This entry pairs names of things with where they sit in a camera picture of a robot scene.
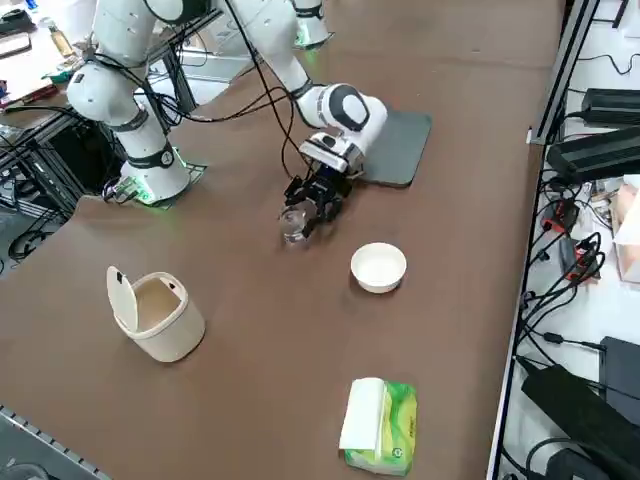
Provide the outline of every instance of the bottle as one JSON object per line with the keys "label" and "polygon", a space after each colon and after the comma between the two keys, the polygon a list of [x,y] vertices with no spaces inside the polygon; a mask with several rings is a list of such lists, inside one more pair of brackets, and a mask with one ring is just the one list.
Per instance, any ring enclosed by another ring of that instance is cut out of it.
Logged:
{"label": "bottle", "polygon": [[49,31],[51,32],[51,40],[56,44],[58,51],[62,54],[63,57],[70,57],[73,55],[73,49],[71,45],[69,45],[69,40],[64,36],[58,27],[54,25],[49,25]]}

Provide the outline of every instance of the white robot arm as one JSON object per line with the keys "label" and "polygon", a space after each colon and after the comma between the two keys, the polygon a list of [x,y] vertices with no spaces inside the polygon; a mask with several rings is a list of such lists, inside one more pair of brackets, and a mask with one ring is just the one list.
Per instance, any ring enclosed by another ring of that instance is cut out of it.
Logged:
{"label": "white robot arm", "polygon": [[[296,0],[296,5],[309,0]],[[359,167],[387,118],[380,100],[345,84],[316,85],[293,55],[298,23],[291,0],[99,0],[94,20],[98,52],[115,59],[140,78],[146,75],[146,52],[156,19],[179,25],[215,7],[237,19],[260,56],[296,102],[305,123],[335,127],[341,134],[314,134],[302,153],[341,175]],[[145,186],[145,203],[177,195],[189,175],[159,122],[133,97],[137,85],[118,68],[89,61],[67,89],[81,115],[109,126],[129,156],[123,176]]]}

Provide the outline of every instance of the brown table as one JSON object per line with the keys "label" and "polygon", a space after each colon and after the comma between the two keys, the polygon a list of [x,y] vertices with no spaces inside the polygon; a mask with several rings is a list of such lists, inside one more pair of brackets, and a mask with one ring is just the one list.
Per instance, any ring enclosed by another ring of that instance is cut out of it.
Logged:
{"label": "brown table", "polygon": [[[337,35],[316,75],[433,115],[409,189],[358,189],[333,231],[288,250],[272,113],[184,125],[173,142],[210,168],[176,207],[84,199],[2,284],[2,403],[113,478],[368,478],[337,454],[350,383],[364,376],[418,389],[412,478],[484,475],[539,162],[525,135],[561,6],[327,7]],[[260,92],[246,75],[201,113],[233,112]],[[306,134],[296,124],[294,138]],[[409,264],[382,297],[349,276],[351,254],[378,240]],[[207,319],[193,354],[161,365],[124,337],[106,295],[111,264],[132,279],[168,271],[183,281]]]}

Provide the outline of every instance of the small white bowl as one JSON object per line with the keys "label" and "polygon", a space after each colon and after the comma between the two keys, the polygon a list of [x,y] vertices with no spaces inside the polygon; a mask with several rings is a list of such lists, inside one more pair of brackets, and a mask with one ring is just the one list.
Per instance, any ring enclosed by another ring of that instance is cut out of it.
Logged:
{"label": "small white bowl", "polygon": [[351,273],[371,293],[387,293],[398,286],[407,271],[407,259],[388,243],[369,243],[351,257]]}

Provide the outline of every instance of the black cable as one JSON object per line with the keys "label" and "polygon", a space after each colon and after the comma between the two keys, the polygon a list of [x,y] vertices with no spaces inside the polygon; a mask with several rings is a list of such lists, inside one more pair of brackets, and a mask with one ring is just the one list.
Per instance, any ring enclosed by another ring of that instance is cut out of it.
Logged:
{"label": "black cable", "polygon": [[634,53],[633,55],[631,55],[631,57],[629,57],[629,66],[627,67],[626,70],[622,70],[620,67],[618,67],[618,64],[616,64],[616,61],[608,53],[604,55],[597,55],[595,57],[578,58],[578,62],[590,62],[592,60],[598,60],[600,58],[607,58],[609,59],[609,62],[611,62],[611,65],[615,69],[616,73],[622,76],[622,75],[628,75],[631,72],[631,70],[633,70],[633,59],[635,57],[640,57],[640,53]]}
{"label": "black cable", "polygon": [[534,335],[538,335],[539,337],[542,337],[542,339],[544,339],[545,342],[552,343],[554,345],[562,345],[562,344],[568,343],[569,345],[578,345],[581,347],[586,347],[592,350],[596,350],[598,352],[606,351],[606,347],[604,345],[600,345],[599,343],[586,342],[583,340],[570,340],[570,339],[564,338],[559,333],[553,333],[553,332],[540,333],[531,327],[529,327],[529,331]]}
{"label": "black cable", "polygon": [[568,299],[568,300],[566,300],[566,301],[564,301],[564,302],[562,302],[562,303],[559,303],[558,305],[555,305],[554,307],[552,307],[552,308],[550,308],[549,310],[547,310],[546,312],[544,312],[542,315],[540,315],[540,316],[537,318],[537,320],[535,321],[535,323],[534,323],[532,326],[528,327],[528,328],[530,328],[531,330],[533,330],[534,328],[536,328],[536,327],[540,324],[540,322],[541,322],[542,320],[544,320],[544,318],[545,318],[546,316],[551,315],[551,314],[552,314],[553,312],[555,312],[556,310],[559,310],[560,308],[562,308],[562,307],[566,307],[567,305],[569,305],[571,302],[573,302],[573,301],[575,300],[575,298],[576,298],[576,296],[577,296],[577,295],[578,295],[578,287],[576,286],[576,287],[573,287],[573,292],[571,293],[571,296],[569,297],[569,299]]}
{"label": "black cable", "polygon": [[[588,266],[586,266],[584,268],[584,270],[580,273],[580,275],[578,276],[577,279],[572,280],[569,285],[567,287],[563,287],[559,290],[556,290],[556,287],[562,283],[563,280],[566,279],[566,275],[567,272],[563,272],[562,276],[560,276],[560,278],[558,278],[558,280],[556,280],[553,285],[551,285],[551,287],[549,287],[549,289],[547,289],[547,291],[541,295],[539,298],[538,303],[533,307],[532,311],[523,319],[521,319],[520,324],[521,324],[521,329],[524,329],[524,326],[526,326],[529,322],[529,320],[533,317],[533,315],[535,315],[536,313],[538,313],[542,308],[546,307],[547,305],[553,303],[562,293],[577,287],[578,285],[580,285],[581,283],[589,280],[590,278],[592,278],[596,273],[598,273],[600,271],[600,268],[602,268],[602,265],[604,264],[604,260],[605,260],[605,256],[604,253],[600,252],[600,246],[601,246],[601,239],[602,237],[600,236],[600,234],[598,232],[590,235],[589,237],[587,237],[586,239],[582,240],[582,242],[587,242],[590,243],[592,237],[596,237],[598,240],[596,241],[596,246],[595,246],[595,254],[593,255],[592,258],[590,258],[591,262],[589,263]],[[585,257],[587,256],[587,254],[583,255],[581,258],[576,259],[576,261],[569,267],[568,271],[571,272],[573,271],[573,269],[576,267],[576,265],[578,265],[579,262],[584,261]],[[601,257],[602,261],[599,263],[598,268],[596,268],[594,271],[589,272],[589,269],[591,268],[591,264],[593,262],[594,259]],[[538,323],[540,323],[539,321],[537,321],[536,323],[534,323],[533,328],[535,328],[536,325],[538,325]],[[526,329],[525,330],[525,335],[524,336],[530,336]],[[516,344],[519,344],[524,336],[521,336],[518,340]]]}
{"label": "black cable", "polygon": [[527,474],[527,470],[520,465],[518,462],[516,462],[516,460],[509,455],[509,452],[507,452],[507,449],[504,448],[504,445],[502,446],[502,448],[500,449],[500,453],[502,454],[502,456],[504,456],[504,458],[507,459],[507,461],[513,465],[513,467],[518,470],[518,472],[520,472],[522,475],[526,475]]}
{"label": "black cable", "polygon": [[[42,215],[34,220],[34,222],[23,233],[18,235],[9,245],[8,255],[14,262],[20,263],[27,258],[36,247],[32,247],[31,243],[35,240],[44,241],[45,238],[52,235],[52,232],[45,232],[43,228],[47,222],[50,222],[57,217],[60,212],[55,210],[47,210]],[[42,222],[42,225],[38,228],[35,226]]]}
{"label": "black cable", "polygon": [[536,472],[533,472],[531,470],[531,462],[533,460],[533,456],[542,447],[544,447],[546,445],[551,445],[551,444],[554,444],[554,443],[565,443],[565,444],[568,444],[568,445],[576,445],[576,446],[578,446],[580,448],[583,448],[584,450],[591,451],[593,453],[597,453],[601,457],[606,458],[608,461],[617,464],[617,466],[619,468],[620,467],[624,467],[624,469],[628,470],[629,473],[633,473],[634,477],[638,478],[640,476],[640,470],[637,467],[634,467],[629,462],[624,460],[622,457],[616,455],[612,451],[605,450],[605,449],[600,448],[600,447],[596,447],[596,446],[591,445],[591,444],[589,444],[587,442],[583,442],[582,440],[575,440],[573,438],[553,437],[553,438],[548,438],[546,440],[543,440],[543,441],[539,442],[538,444],[536,444],[531,449],[529,454],[527,455],[527,461],[526,461],[525,467],[524,467],[526,469],[527,480],[533,480],[534,479],[534,474],[536,473]]}
{"label": "black cable", "polygon": [[269,91],[269,85],[267,84],[267,80],[265,79],[264,74],[262,73],[262,68],[260,67],[260,62],[258,61],[256,53],[253,51],[253,46],[251,45],[251,42],[249,41],[249,38],[247,37],[247,33],[245,32],[244,27],[242,26],[242,22],[238,18],[238,15],[236,14],[235,9],[231,5],[231,2],[229,0],[224,0],[224,3],[227,5],[227,8],[229,9],[229,12],[231,13],[231,16],[233,17],[233,20],[238,25],[238,30],[240,31],[240,35],[242,36],[242,39],[244,40],[244,43],[247,46],[247,49],[249,50],[249,54],[251,55],[251,59],[253,60],[253,64],[256,67],[256,71],[258,72],[258,76],[260,77],[260,81],[262,82],[262,85],[264,86],[264,89],[267,92],[267,96],[269,97],[269,102],[271,103],[271,108],[273,110],[273,114],[276,117],[276,120],[278,122],[278,125],[280,126],[280,129],[284,133],[284,135],[286,137],[286,140],[293,146],[293,148],[296,150],[296,152],[298,152],[298,155],[300,155],[300,158],[302,159],[302,162],[305,165],[307,165],[308,168],[311,168],[311,165],[307,162],[307,160],[304,158],[302,153],[300,153],[300,150],[298,150],[298,146],[295,144],[295,142],[291,138],[291,135],[290,135],[289,131],[287,131],[287,129],[284,128],[284,125],[282,125],[282,121],[280,120],[280,115],[278,114],[278,109],[276,108],[275,102],[273,101],[273,97],[271,96],[271,92]]}
{"label": "black cable", "polygon": [[549,132],[552,134],[557,134],[560,131],[560,127],[569,120],[570,118],[582,118],[584,116],[584,112],[572,112],[568,113],[562,117],[558,117],[552,124],[549,129]]}
{"label": "black cable", "polygon": [[602,218],[600,216],[600,214],[596,211],[596,209],[593,208],[593,205],[591,205],[591,203],[584,202],[582,200],[576,200],[576,203],[578,203],[580,205],[583,205],[583,206],[587,207],[589,210],[591,210],[593,212],[593,214],[595,215],[596,220],[598,220],[598,223],[600,223],[600,225],[602,225],[603,227],[605,227],[609,231],[613,232],[613,226],[609,222],[607,222],[604,218]]}
{"label": "black cable", "polygon": [[527,267],[531,267],[531,265],[533,265],[535,262],[537,262],[540,258],[542,258],[544,256],[544,254],[546,252],[549,251],[549,249],[551,247],[553,247],[556,243],[558,243],[560,241],[560,239],[562,237],[564,237],[565,235],[567,235],[567,232],[562,232],[559,235],[557,235],[553,240],[551,240],[546,246],[542,247],[540,250],[538,250],[538,252],[533,256],[533,258],[531,260],[529,260],[529,264],[527,265]]}
{"label": "black cable", "polygon": [[[207,62],[209,61],[209,49],[207,48],[207,44],[205,43],[204,39],[202,38],[202,35],[200,35],[200,32],[195,32],[195,35],[200,39],[200,41],[202,42],[202,46],[204,47],[204,62],[200,63],[200,64],[193,64],[193,63],[184,63],[184,53],[188,50],[185,50],[184,47],[181,49],[180,51],[180,65],[182,65],[183,67],[195,67],[195,68],[200,68],[200,67],[204,67]],[[194,50],[194,53],[200,53],[199,50]]]}
{"label": "black cable", "polygon": [[544,234],[545,234],[545,233],[547,233],[549,230],[550,230],[550,229],[546,229],[546,230],[545,230],[545,229],[543,229],[543,230],[540,232],[540,235],[538,235],[538,236],[533,240],[533,242],[531,242],[531,248],[535,247],[535,246],[536,246],[536,244],[537,244],[540,240],[542,240],[542,237],[544,237]]}

